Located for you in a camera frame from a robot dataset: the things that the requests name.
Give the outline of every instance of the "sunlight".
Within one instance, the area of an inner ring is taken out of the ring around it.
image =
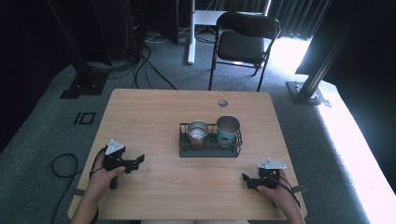
[[[276,65],[281,64],[279,68],[294,74],[310,43],[310,40],[281,37],[273,45],[270,61],[273,60]]]
[[[389,223],[389,216],[384,214],[394,213],[395,194],[356,121],[344,103],[337,100],[335,95],[337,93],[334,93],[333,99],[328,99],[332,97],[326,96],[331,101],[332,108],[318,106],[318,111],[326,123],[328,135],[370,222]]]

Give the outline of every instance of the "hole in table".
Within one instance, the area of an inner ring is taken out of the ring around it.
[[[219,100],[218,105],[221,107],[227,107],[228,102],[226,100]]]

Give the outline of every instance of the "chair backrest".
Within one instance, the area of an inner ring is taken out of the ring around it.
[[[241,35],[275,40],[280,33],[280,23],[263,15],[250,15],[238,12],[225,12],[217,20],[219,28],[231,29]]]

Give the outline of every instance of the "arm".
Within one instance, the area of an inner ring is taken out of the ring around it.
[[[280,170],[280,176],[287,179],[283,170]],[[288,186],[284,179],[280,178],[279,181],[285,186]],[[276,206],[278,206],[283,211],[283,214],[285,215],[289,224],[305,223],[303,214],[301,213],[297,202],[294,201],[290,193],[283,187],[277,185],[275,189],[268,189],[265,186],[258,186],[257,190],[264,193],[273,200]]]
[[[106,195],[111,179],[125,170],[125,167],[121,166],[112,171],[106,171],[102,166],[104,158],[105,152],[102,152],[93,168],[90,183],[73,215],[72,223],[91,223],[100,200]]]

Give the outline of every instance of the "handheld controller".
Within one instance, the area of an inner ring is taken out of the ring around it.
[[[117,167],[124,166],[125,173],[130,174],[132,170],[138,170],[139,164],[145,160],[144,154],[139,156],[136,160],[131,160],[131,161],[123,160],[121,157],[122,157],[122,153],[125,152],[125,145],[118,143],[113,139],[111,139],[110,144],[103,149],[106,149],[105,159],[103,160],[103,167],[107,171],[111,171]],[[114,177],[110,182],[110,188],[116,189],[117,185],[118,185],[118,179],[117,177]]]
[[[248,189],[257,190],[258,186],[265,186],[275,189],[279,181],[279,169],[286,169],[286,164],[268,158],[266,161],[257,164],[258,174],[260,178],[250,178],[248,175],[242,174],[242,178],[247,182]]]

